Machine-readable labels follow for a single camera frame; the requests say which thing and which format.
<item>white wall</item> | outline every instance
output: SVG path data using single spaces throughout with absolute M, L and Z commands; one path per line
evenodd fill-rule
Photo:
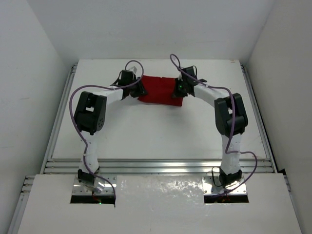
M 0 1 L 0 233 L 39 172 L 69 69 L 26 0 Z
M 274 0 L 28 0 L 67 64 L 78 59 L 240 59 Z
M 311 0 L 277 0 L 248 66 L 278 167 L 286 170 L 304 233 L 312 233 L 311 12 Z

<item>fabric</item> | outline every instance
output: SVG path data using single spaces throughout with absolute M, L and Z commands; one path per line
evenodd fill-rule
M 143 76 L 142 83 L 148 95 L 141 96 L 138 100 L 146 103 L 182 106 L 183 98 L 172 98 L 175 88 L 174 78 Z

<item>metal frame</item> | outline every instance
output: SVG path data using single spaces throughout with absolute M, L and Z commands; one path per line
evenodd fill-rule
M 66 109 L 67 99 L 70 94 L 70 89 L 73 83 L 75 72 L 78 64 L 74 64 L 70 69 L 64 91 L 62 94 L 61 102 L 58 108 L 58 113 L 53 125 L 51 136 L 49 139 L 48 147 L 44 156 L 40 174 L 75 174 L 79 167 L 80 159 L 53 159 L 53 151 L 56 145 L 56 140 L 59 134 L 59 129 L 62 121 L 63 114 Z M 241 66 L 242 73 L 246 82 L 246 87 L 249 93 L 249 97 L 252 103 L 253 112 L 256 118 L 256 122 L 260 131 L 261 139 L 263 142 L 264 150 L 267 158 L 260 159 L 258 162 L 258 168 L 256 173 L 277 173 L 273 154 L 271 152 L 270 144 L 266 131 L 263 125 L 263 121 L 260 115 L 260 111 L 254 96 L 254 91 L 249 79 L 249 75 L 246 69 Z M 253 159 L 242 159 L 240 161 L 241 169 L 243 173 L 250 173 L 254 169 L 255 161 Z M 111 160 L 100 159 L 100 173 L 109 174 L 154 174 L 154 175 L 185 175 L 185 174 L 198 174 L 207 175 L 207 172 L 211 171 L 213 167 L 221 165 L 220 159 L 192 159 L 192 160 Z M 24 214 L 26 203 L 29 197 L 31 186 L 34 180 L 34 176 L 27 176 L 19 197 L 17 207 L 14 212 L 14 216 L 9 228 L 9 234 L 17 234 L 20 227 L 20 222 Z

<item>red cloth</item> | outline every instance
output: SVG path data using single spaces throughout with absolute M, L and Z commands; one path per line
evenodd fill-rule
M 172 98 L 175 88 L 174 78 L 143 76 L 142 83 L 148 95 L 140 96 L 138 100 L 147 103 L 182 106 L 182 97 Z

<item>wall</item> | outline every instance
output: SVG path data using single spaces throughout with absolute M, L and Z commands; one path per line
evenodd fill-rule
M 312 1 L 277 0 L 248 69 L 279 169 L 299 222 L 312 233 Z
M 274 0 L 28 0 L 67 64 L 78 59 L 240 59 Z
M 69 68 L 26 0 L 0 1 L 0 233 L 39 172 Z

